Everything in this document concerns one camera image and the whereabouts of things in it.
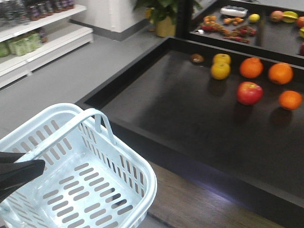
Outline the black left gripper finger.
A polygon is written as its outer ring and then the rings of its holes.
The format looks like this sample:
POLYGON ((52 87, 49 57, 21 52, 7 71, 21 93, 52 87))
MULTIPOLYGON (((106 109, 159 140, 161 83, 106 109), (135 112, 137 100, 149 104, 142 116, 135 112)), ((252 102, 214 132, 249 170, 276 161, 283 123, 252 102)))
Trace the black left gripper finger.
POLYGON ((0 160, 0 202, 24 186, 41 176, 44 172, 44 160, 15 162, 13 159, 0 160))
POLYGON ((14 163, 25 153, 14 153, 14 152, 0 152, 0 163, 14 163))

